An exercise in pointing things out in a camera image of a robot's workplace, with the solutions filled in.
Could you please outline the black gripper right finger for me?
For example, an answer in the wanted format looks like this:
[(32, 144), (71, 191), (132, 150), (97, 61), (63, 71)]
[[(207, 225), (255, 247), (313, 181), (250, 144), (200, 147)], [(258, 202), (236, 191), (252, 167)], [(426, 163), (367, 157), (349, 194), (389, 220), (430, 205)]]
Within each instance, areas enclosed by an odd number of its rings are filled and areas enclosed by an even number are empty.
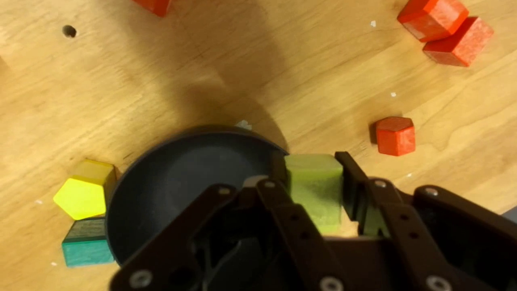
[(459, 291), (459, 276), (399, 191), (386, 179), (370, 179), (347, 152), (334, 158), (342, 165), (342, 204), (359, 233), (388, 239), (417, 291)]

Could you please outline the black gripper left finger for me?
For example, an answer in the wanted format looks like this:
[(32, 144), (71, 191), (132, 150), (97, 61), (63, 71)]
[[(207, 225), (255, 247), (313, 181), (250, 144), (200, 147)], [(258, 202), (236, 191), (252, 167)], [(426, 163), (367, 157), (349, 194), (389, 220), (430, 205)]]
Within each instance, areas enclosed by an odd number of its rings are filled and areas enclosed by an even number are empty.
[(258, 196), (279, 231), (284, 249), (307, 291), (346, 291), (344, 272), (302, 205), (284, 188), (262, 179)]

